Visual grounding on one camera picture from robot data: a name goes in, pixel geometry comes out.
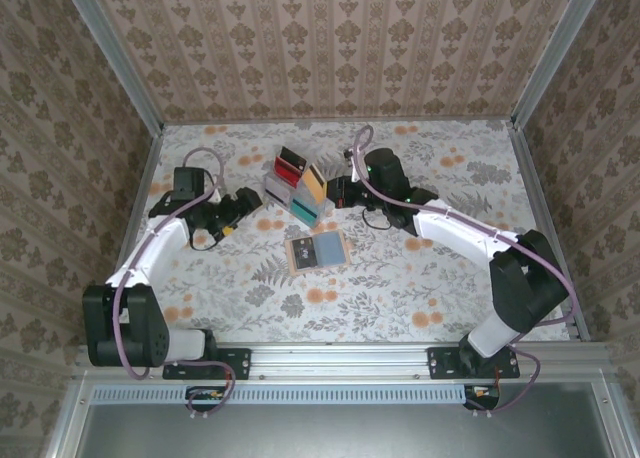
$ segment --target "cable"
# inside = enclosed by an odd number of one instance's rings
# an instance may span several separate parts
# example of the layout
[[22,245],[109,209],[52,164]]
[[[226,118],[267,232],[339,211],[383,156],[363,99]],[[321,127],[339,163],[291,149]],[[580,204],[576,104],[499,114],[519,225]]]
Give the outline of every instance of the cable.
[[505,403],[504,405],[500,405],[500,406],[494,408],[493,410],[487,410],[484,406],[482,406],[478,402],[470,400],[469,398],[467,398],[467,402],[468,403],[472,404],[473,406],[475,406],[476,408],[478,408],[481,411],[486,411],[487,414],[489,414],[489,413],[498,413],[500,411],[506,411],[509,408],[513,407],[518,401],[520,401],[524,397],[524,395],[526,395],[529,392],[529,390],[531,389],[533,384],[538,379],[538,376],[540,375],[541,363],[540,363],[540,360],[537,357],[533,356],[531,353],[527,353],[526,351],[519,350],[513,345],[507,345],[507,346],[514,353],[516,353],[518,355],[521,355],[521,356],[524,356],[525,358],[529,358],[530,360],[532,360],[536,364],[536,369],[534,370],[533,374],[531,375],[531,378],[529,379],[529,382],[525,385],[525,387],[520,391],[520,393],[518,393],[518,395],[514,399],[512,399],[508,403]]
[[194,392],[191,395],[189,395],[189,399],[187,401],[187,409],[191,412],[192,416],[195,416],[198,413],[202,414],[203,416],[205,415],[205,413],[207,415],[212,415],[213,413],[217,413],[218,411],[220,411],[220,408],[222,408],[222,406],[227,401],[229,401],[229,398],[231,398],[231,394],[233,393],[233,390],[236,387],[236,372],[228,364],[226,364],[226,363],[224,363],[222,361],[186,361],[186,360],[178,360],[176,362],[166,363],[166,364],[167,365],[169,365],[169,364],[174,364],[174,365],[178,364],[178,365],[183,365],[183,366],[217,366],[219,368],[222,368],[223,370],[225,370],[227,373],[229,373],[231,375],[231,384],[229,385],[229,388],[227,389],[227,392],[222,397],[220,402],[209,411],[206,411],[204,413],[200,413],[199,411],[196,411],[196,410],[193,409],[193,400],[194,400],[194,398],[196,396],[198,396],[199,394],[202,394],[202,390],[194,390]]
[[[205,147],[200,147],[200,148],[196,148],[195,150],[191,150],[187,156],[184,157],[184,160],[182,162],[182,166],[185,166],[187,164],[187,158],[189,156],[191,156],[193,153],[195,153],[198,150],[202,150],[202,149],[206,149],[207,151],[212,151],[210,148],[205,148]],[[205,174],[209,177],[209,180],[211,180],[211,185],[215,186],[216,182],[213,180],[213,176],[211,176],[211,173],[209,173],[209,170],[204,170]],[[206,248],[196,248],[195,246],[193,246],[193,235],[189,235],[189,247],[193,250],[193,251],[209,251],[213,248],[215,248],[216,246],[218,246],[218,242],[216,241],[213,245],[209,245]]]
[[217,242],[216,242],[216,243],[214,243],[213,245],[209,245],[209,246],[207,246],[206,248],[196,248],[195,246],[193,246],[193,240],[192,240],[192,239],[189,239],[189,247],[191,247],[191,249],[192,249],[193,251],[209,251],[209,250],[211,250],[211,249],[215,248],[216,246],[218,246],[218,243],[217,243]]
[[367,221],[367,219],[364,216],[364,212],[367,211],[366,208],[362,209],[362,221],[364,221],[364,224],[367,225],[369,228],[373,228],[374,230],[380,230],[380,231],[387,231],[391,229],[391,223],[389,223],[389,226],[387,226],[386,228],[382,228],[381,226],[373,226],[371,223],[369,223]]
[[[362,135],[365,132],[369,132],[369,136],[367,137],[367,139],[365,140],[365,142],[360,145],[360,138],[362,137]],[[414,209],[414,210],[419,210],[419,211],[429,211],[432,213],[438,213],[440,215],[445,215],[448,218],[452,218],[454,220],[457,220],[458,222],[465,224],[475,230],[478,230],[488,236],[492,236],[494,237],[494,239],[497,239],[499,241],[501,241],[502,243],[505,243],[507,245],[509,245],[510,247],[514,248],[515,250],[519,251],[520,253],[522,253],[523,255],[525,255],[527,258],[535,261],[536,263],[540,264],[541,266],[543,266],[544,268],[546,268],[553,276],[555,276],[558,281],[560,281],[560,283],[562,284],[562,286],[564,286],[564,288],[567,290],[569,296],[571,297],[571,309],[569,310],[569,313],[567,313],[565,316],[562,316],[560,318],[556,318],[556,319],[552,319],[552,320],[547,320],[547,321],[542,321],[540,323],[538,323],[536,325],[536,327],[540,327],[540,326],[549,326],[549,325],[555,325],[558,323],[564,323],[564,322],[568,322],[571,319],[573,319],[573,317],[575,316],[578,308],[579,308],[579,304],[578,304],[578,296],[576,294],[575,289],[573,288],[573,286],[571,285],[571,283],[569,282],[569,280],[564,276],[564,274],[562,274],[562,272],[560,272],[555,266],[553,266],[551,263],[549,263],[547,260],[545,260],[544,258],[538,256],[536,253],[533,253],[532,251],[528,250],[527,248],[525,248],[524,246],[522,246],[520,243],[506,237],[503,236],[502,234],[500,234],[500,232],[496,232],[496,230],[488,227],[488,226],[484,226],[482,224],[476,223],[472,220],[469,220],[467,217],[465,217],[464,215],[461,215],[457,212],[452,212],[450,210],[445,210],[442,208],[438,208],[436,206],[430,206],[430,205],[417,205],[415,203],[407,203],[404,201],[398,201],[398,200],[394,200],[392,198],[389,198],[388,196],[384,195],[383,193],[380,193],[378,190],[376,190],[373,185],[371,185],[371,183],[369,183],[369,181],[365,178],[364,172],[362,171],[362,169],[360,168],[360,164],[359,164],[359,160],[358,160],[358,155],[359,153],[369,145],[369,143],[371,143],[371,140],[373,139],[373,127],[371,125],[365,125],[362,129],[360,129],[360,131],[358,131],[358,133],[356,133],[356,138],[353,142],[353,166],[356,170],[356,173],[358,174],[358,177],[360,178],[360,181],[362,181],[363,185],[375,196],[377,196],[378,198],[380,198],[383,201],[386,201],[387,203],[390,203],[392,205],[396,205],[396,206],[402,206],[405,208],[410,208],[410,209]],[[519,341],[524,335],[519,335],[517,336],[512,343],[516,343],[517,341]],[[524,351],[520,351],[517,348],[515,348],[512,345],[508,345],[509,348],[514,352],[517,353],[519,355],[525,356],[526,358],[529,358],[531,360],[533,360],[536,364],[536,369],[533,373],[533,375],[531,375],[531,379],[529,380],[529,382],[527,383],[527,385],[524,387],[524,389],[518,394],[518,396],[516,396],[513,400],[511,400],[509,403],[500,406],[496,409],[494,409],[493,411],[504,411],[507,410],[509,408],[511,408],[513,405],[515,405],[533,386],[533,384],[535,383],[536,379],[538,378],[538,375],[540,374],[540,360],[538,360],[538,358],[536,358],[535,356],[529,354],[529,353],[525,353]],[[473,405],[477,406],[477,403],[472,402],[471,400],[469,400],[469,402]]]
[[215,185],[206,193],[200,195],[194,200],[191,200],[190,202],[186,203],[185,205],[181,206],[176,211],[168,215],[164,220],[162,220],[158,224],[158,226],[156,226],[153,229],[151,233],[149,233],[145,241],[140,245],[140,248],[138,248],[138,251],[134,255],[133,259],[131,260],[131,263],[129,264],[129,268],[127,268],[127,271],[122,277],[122,280],[120,280],[120,283],[118,284],[118,288],[116,289],[115,296],[113,298],[113,313],[111,316],[111,319],[112,319],[111,321],[113,325],[113,335],[116,342],[116,349],[118,350],[118,357],[120,358],[122,367],[126,370],[127,374],[134,380],[144,380],[147,376],[149,376],[149,368],[146,368],[141,375],[136,373],[133,367],[131,366],[131,364],[129,363],[127,354],[124,351],[124,343],[122,342],[122,331],[120,330],[120,302],[122,300],[122,293],[124,291],[124,287],[127,281],[129,281],[129,278],[131,277],[132,271],[135,269],[136,265],[138,264],[138,261],[140,261],[140,259],[142,258],[142,255],[144,255],[144,252],[149,247],[149,244],[157,236],[160,230],[162,230],[162,228],[164,228],[164,226],[167,223],[169,223],[171,220],[173,220],[174,218],[176,218],[177,216],[179,216],[189,208],[192,208],[196,206],[198,203],[201,203],[211,198],[211,196],[213,196],[216,190],[220,188],[220,186],[222,186],[223,176],[224,176],[224,162],[222,160],[222,157],[212,148],[199,147],[194,150],[191,150],[185,156],[183,160],[183,165],[185,165],[187,162],[187,159],[197,151],[208,151],[212,153],[218,160],[218,163],[220,165],[220,171],[218,172],[217,175],[215,175],[217,178],[215,180]]
[[[362,145],[360,145],[360,138],[362,137],[362,135],[365,132],[369,132],[369,137],[366,139],[365,143],[363,143]],[[519,251],[520,253],[522,253],[523,255],[525,255],[527,258],[535,261],[536,263],[540,264],[541,266],[543,266],[544,268],[546,268],[553,276],[555,276],[558,281],[560,281],[560,283],[562,284],[562,286],[564,286],[564,288],[567,290],[567,292],[569,293],[569,296],[571,297],[571,309],[569,310],[569,313],[567,313],[565,316],[562,316],[560,318],[556,318],[553,320],[547,320],[547,321],[542,321],[540,323],[538,323],[536,325],[536,327],[540,327],[540,326],[548,326],[548,325],[555,325],[558,323],[565,323],[570,321],[571,319],[573,319],[573,317],[575,316],[578,308],[579,308],[579,304],[578,304],[578,295],[576,294],[576,291],[574,290],[573,286],[571,285],[571,283],[569,282],[569,280],[567,280],[567,278],[565,278],[565,276],[562,274],[561,271],[559,271],[555,266],[553,266],[551,263],[549,263],[547,260],[545,260],[544,258],[538,256],[536,253],[528,250],[527,248],[525,248],[524,246],[522,246],[520,243],[518,243],[517,241],[514,241],[506,236],[503,236],[502,234],[500,234],[499,232],[496,232],[495,229],[492,229],[488,226],[476,223],[474,221],[469,220],[467,217],[465,217],[464,215],[461,215],[455,211],[449,211],[449,210],[445,210],[442,208],[438,208],[437,206],[430,206],[430,205],[417,205],[415,203],[407,203],[405,201],[398,201],[398,200],[394,200],[393,198],[389,198],[388,196],[384,195],[383,193],[380,193],[378,190],[376,190],[373,185],[371,185],[371,183],[369,183],[369,181],[365,178],[364,172],[362,171],[362,169],[360,168],[360,164],[358,161],[358,154],[360,153],[360,151],[362,151],[369,143],[371,143],[371,140],[373,139],[373,127],[371,125],[366,125],[364,126],[360,131],[358,131],[358,133],[356,133],[356,139],[353,143],[353,166],[355,167],[356,172],[358,173],[358,177],[360,178],[360,181],[362,181],[363,185],[375,196],[377,196],[378,198],[380,198],[383,201],[386,201],[387,203],[391,203],[392,205],[396,205],[396,206],[403,206],[405,208],[411,208],[413,210],[419,210],[419,211],[429,211],[432,213],[438,213],[440,215],[446,215],[449,218],[452,218],[456,221],[459,221],[462,224],[465,224],[475,230],[478,230],[488,236],[494,237],[495,239],[513,247],[515,250]]]

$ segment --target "black base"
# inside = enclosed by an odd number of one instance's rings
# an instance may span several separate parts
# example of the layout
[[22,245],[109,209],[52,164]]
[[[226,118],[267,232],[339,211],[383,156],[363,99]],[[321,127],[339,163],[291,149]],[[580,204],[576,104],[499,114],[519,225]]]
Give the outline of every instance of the black base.
[[[248,380],[251,369],[251,349],[219,348],[216,361],[226,363],[236,372],[236,380]],[[218,366],[183,366],[166,365],[162,371],[165,380],[224,380],[225,371]]]
[[[518,367],[516,354],[509,348],[501,349],[491,358],[492,366],[483,367],[475,375],[464,371],[460,360],[460,347],[458,346],[427,348],[427,356],[432,380],[496,379],[496,368],[500,379],[520,378],[520,368]],[[511,364],[512,359],[515,359],[515,365]],[[435,366],[431,365],[433,360],[435,360]]]

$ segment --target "card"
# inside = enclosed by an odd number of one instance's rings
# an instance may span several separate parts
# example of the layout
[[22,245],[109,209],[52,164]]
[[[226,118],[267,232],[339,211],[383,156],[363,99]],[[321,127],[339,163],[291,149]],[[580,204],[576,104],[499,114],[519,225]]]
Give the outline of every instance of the card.
[[316,249],[313,245],[313,238],[291,240],[291,251],[293,251],[293,260],[296,269],[305,270],[318,266],[318,257],[316,256]]
[[342,230],[287,240],[285,250],[294,276],[351,262]]

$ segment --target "table surface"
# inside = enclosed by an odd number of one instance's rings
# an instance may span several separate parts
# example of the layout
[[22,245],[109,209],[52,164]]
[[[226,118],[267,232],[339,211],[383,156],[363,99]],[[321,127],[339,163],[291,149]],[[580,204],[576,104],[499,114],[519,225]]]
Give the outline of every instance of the table surface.
[[[363,125],[168,126],[144,216],[171,189],[173,168],[197,146],[212,147],[224,157],[227,192],[248,186],[263,195],[264,175],[283,145],[315,162],[327,179],[348,174],[342,151]],[[373,127],[369,150],[393,149],[413,186],[435,191],[491,225],[517,232],[535,227],[505,122],[378,122]],[[216,160],[207,153],[194,155],[189,165],[217,172]],[[386,224],[380,213],[368,219]],[[146,218],[140,233],[145,226]],[[291,276],[284,241],[334,229],[345,234],[351,264]],[[209,243],[206,233],[196,235],[197,246]],[[268,203],[215,249],[181,250],[172,267],[165,286],[156,290],[167,322],[212,329],[219,342],[458,341],[491,310],[488,269],[437,242],[368,228],[361,208],[331,210],[310,230]],[[527,338],[569,339],[564,325],[536,329]]]

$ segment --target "purple cable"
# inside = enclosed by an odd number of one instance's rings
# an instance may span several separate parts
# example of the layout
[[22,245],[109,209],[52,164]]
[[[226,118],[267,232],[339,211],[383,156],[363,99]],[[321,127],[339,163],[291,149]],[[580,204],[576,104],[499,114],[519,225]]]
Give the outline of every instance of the purple cable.
[[[362,137],[362,135],[365,132],[369,132],[369,136],[367,137],[366,141],[360,145],[360,138]],[[545,267],[551,274],[553,274],[553,276],[555,276],[558,281],[560,281],[560,283],[562,283],[562,286],[565,287],[565,289],[567,290],[567,292],[569,293],[569,296],[571,297],[571,310],[569,311],[569,313],[567,313],[565,316],[562,316],[560,318],[556,318],[553,320],[547,320],[547,321],[542,321],[540,323],[538,323],[536,326],[548,326],[548,325],[555,325],[558,323],[564,323],[567,322],[569,320],[571,320],[574,315],[576,314],[576,311],[578,310],[578,296],[576,295],[576,291],[574,290],[573,286],[571,285],[571,283],[569,282],[569,280],[567,280],[567,278],[565,278],[565,276],[562,274],[562,272],[560,272],[559,270],[556,269],[555,266],[553,266],[551,263],[549,263],[547,260],[545,260],[544,258],[538,256],[537,254],[533,253],[532,251],[529,251],[528,249],[526,249],[524,246],[520,245],[518,242],[507,238],[506,236],[502,236],[500,233],[496,233],[495,230],[492,230],[491,228],[484,226],[484,225],[480,225],[478,223],[475,223],[471,220],[469,220],[468,218],[466,218],[463,215],[460,215],[459,213],[456,212],[449,212],[447,213],[447,210],[444,210],[442,208],[438,208],[436,206],[429,206],[429,205],[416,205],[415,203],[407,203],[404,201],[398,201],[398,200],[394,200],[392,198],[389,198],[388,196],[385,196],[384,194],[380,193],[378,190],[376,190],[373,185],[371,185],[368,180],[365,179],[364,176],[364,172],[362,171],[362,169],[360,168],[360,164],[358,162],[358,154],[360,151],[362,151],[362,149],[364,149],[369,143],[371,143],[371,140],[373,139],[373,127],[371,125],[365,125],[362,129],[360,129],[360,131],[358,131],[358,133],[356,133],[356,139],[354,140],[353,143],[353,166],[356,169],[356,172],[358,173],[358,177],[360,178],[360,181],[362,181],[362,183],[364,184],[364,186],[375,196],[377,196],[378,198],[380,198],[383,201],[386,201],[387,203],[391,203],[392,205],[396,205],[396,206],[403,206],[405,208],[411,208],[414,210],[419,210],[419,211],[430,211],[432,213],[439,213],[441,215],[446,215],[450,218],[453,218],[454,220],[459,221],[460,223],[463,223],[467,226],[470,226],[471,228],[478,230],[484,234],[486,234],[487,236],[495,236],[495,239],[513,247],[514,249],[518,250],[520,253],[522,253],[523,255],[525,255],[526,257],[532,259],[533,261],[535,261],[536,263],[542,265],[543,267]],[[513,343],[519,341],[524,335],[518,335],[514,340]],[[527,385],[524,387],[524,389],[518,394],[518,396],[516,396],[513,400],[511,400],[509,403],[502,405],[496,409],[494,409],[493,411],[504,411],[507,410],[509,408],[511,408],[513,405],[515,405],[533,386],[533,384],[535,383],[536,379],[538,378],[538,375],[540,374],[540,360],[538,360],[535,356],[529,354],[529,353],[525,353],[524,351],[520,351],[517,348],[508,345],[509,348],[511,350],[513,350],[514,353],[517,353],[519,355],[525,356],[527,358],[530,358],[531,360],[533,360],[536,363],[536,370],[533,373],[533,375],[531,375],[531,380],[529,380],[529,383],[527,383]]]
[[[217,366],[229,372],[229,374],[231,375],[231,385],[229,385],[229,389],[227,390],[227,393],[222,397],[222,399],[217,405],[215,405],[211,410],[206,412],[207,415],[212,415],[214,413],[217,413],[220,410],[220,408],[222,408],[222,405],[224,405],[227,401],[229,401],[229,398],[231,398],[231,394],[233,393],[233,390],[236,387],[236,372],[228,364],[223,363],[222,361],[185,361],[185,360],[177,361],[173,363],[165,363],[165,364],[173,365],[176,363],[178,365],[183,365],[183,366]],[[202,412],[199,412],[193,409],[194,398],[203,393],[204,391],[202,390],[194,390],[194,392],[191,395],[189,395],[189,399],[187,401],[187,409],[190,412],[204,414]]]
[[504,405],[500,405],[497,408],[494,408],[493,410],[487,410],[484,406],[482,406],[477,401],[474,401],[474,400],[471,400],[471,399],[467,398],[467,403],[472,404],[473,406],[475,406],[476,408],[478,408],[481,411],[486,411],[487,413],[497,413],[497,412],[500,412],[500,411],[508,410],[509,408],[514,406],[518,401],[520,401],[520,399],[529,392],[529,390],[531,389],[533,384],[538,379],[538,376],[540,375],[541,364],[540,364],[540,360],[538,358],[536,358],[535,356],[533,356],[530,353],[527,353],[527,352],[522,351],[522,350],[518,350],[515,346],[511,346],[511,345],[508,345],[508,346],[509,346],[509,349],[511,351],[513,351],[514,353],[516,353],[518,355],[522,355],[525,358],[529,358],[530,360],[532,360],[536,364],[536,369],[534,370],[533,374],[531,375],[531,379],[529,379],[529,382],[525,385],[525,387],[522,389],[522,391],[520,391],[520,393],[518,393],[518,395],[513,400],[511,400],[509,403],[506,403]]
[[[360,142],[360,137],[366,132],[369,132],[369,137],[367,138],[367,140],[365,141],[364,144],[359,145]],[[475,223],[474,221],[469,220],[468,218],[466,218],[463,215],[460,215],[459,213],[456,212],[449,212],[447,214],[447,210],[442,209],[442,208],[438,208],[436,206],[430,206],[430,205],[417,205],[415,203],[407,203],[405,201],[398,201],[398,200],[394,200],[392,198],[389,198],[388,196],[385,196],[384,194],[380,193],[378,190],[376,190],[369,182],[368,180],[366,180],[364,178],[364,173],[362,171],[362,169],[360,168],[360,164],[358,163],[358,154],[359,152],[364,149],[369,143],[371,143],[371,140],[373,139],[373,127],[371,125],[366,125],[364,126],[360,131],[358,131],[358,133],[356,134],[356,139],[353,143],[353,163],[354,163],[354,167],[356,169],[356,172],[358,173],[358,176],[360,177],[360,181],[362,181],[362,183],[364,184],[364,186],[375,196],[377,196],[378,198],[380,198],[383,201],[386,201],[387,203],[391,203],[392,205],[396,205],[396,206],[403,206],[405,208],[411,208],[414,210],[420,210],[420,211],[430,211],[432,213],[439,213],[441,215],[446,215],[449,218],[453,218],[456,221],[459,221],[460,223],[463,223],[475,230],[478,230],[484,234],[486,234],[487,236],[494,236],[495,235],[495,239],[513,247],[514,249],[518,250],[520,253],[522,253],[523,255],[525,255],[527,258],[532,259],[533,261],[535,261],[536,263],[542,265],[544,268],[546,268],[551,274],[553,274],[553,276],[555,276],[558,281],[560,281],[560,283],[562,283],[562,286],[564,286],[564,288],[567,290],[567,292],[569,293],[569,296],[571,297],[571,310],[569,310],[569,313],[567,313],[565,316],[560,317],[560,318],[556,318],[553,320],[547,320],[547,321],[542,321],[540,323],[538,323],[536,326],[548,326],[548,325],[556,325],[558,323],[564,323],[567,322],[569,320],[571,320],[574,315],[576,314],[576,311],[578,310],[578,296],[576,295],[576,292],[573,288],[573,286],[571,285],[571,283],[569,282],[569,280],[567,280],[567,278],[565,278],[565,276],[562,274],[561,271],[559,271],[555,266],[553,266],[551,263],[549,263],[547,260],[545,260],[544,258],[538,256],[537,254],[533,253],[532,251],[526,249],[524,246],[522,246],[521,244],[519,244],[518,242],[507,238],[506,236],[502,236],[500,233],[496,234],[496,231],[491,229],[488,226],[484,226],[484,225],[480,225],[478,223]]]
[[189,203],[186,203],[180,208],[178,208],[176,211],[174,211],[173,213],[168,215],[164,220],[162,220],[158,224],[158,226],[156,226],[153,229],[153,232],[150,233],[149,236],[147,236],[147,238],[142,243],[142,245],[140,245],[140,248],[138,248],[138,252],[134,255],[133,259],[131,260],[131,263],[129,264],[129,268],[127,269],[126,273],[122,277],[122,280],[120,280],[120,283],[118,284],[118,288],[116,289],[115,296],[113,298],[113,313],[111,316],[111,321],[113,324],[113,336],[116,341],[116,349],[118,350],[118,357],[120,358],[122,367],[126,370],[127,374],[134,380],[144,380],[149,375],[149,368],[146,368],[144,373],[141,375],[136,373],[133,367],[131,366],[131,364],[129,363],[127,354],[124,351],[124,344],[122,342],[122,332],[120,330],[120,301],[122,300],[122,292],[124,291],[124,287],[127,284],[127,281],[129,281],[129,278],[131,277],[131,272],[135,269],[136,265],[138,264],[138,261],[140,261],[140,258],[142,258],[142,255],[148,248],[151,241],[156,237],[158,232],[164,226],[166,226],[167,223],[169,223],[171,220],[176,218],[181,213],[185,212],[189,208],[194,207],[198,203],[201,203],[211,198],[211,196],[213,196],[216,190],[222,185],[223,176],[224,176],[224,162],[222,161],[222,157],[215,150],[211,148],[206,148],[206,147],[196,148],[190,151],[189,153],[187,153],[187,156],[185,156],[182,162],[182,165],[183,166],[186,165],[187,159],[197,151],[208,151],[212,153],[218,160],[218,163],[220,164],[220,172],[217,175],[213,175],[216,177],[213,187],[208,192],[204,193],[203,195],[200,195],[196,199],[191,200]]

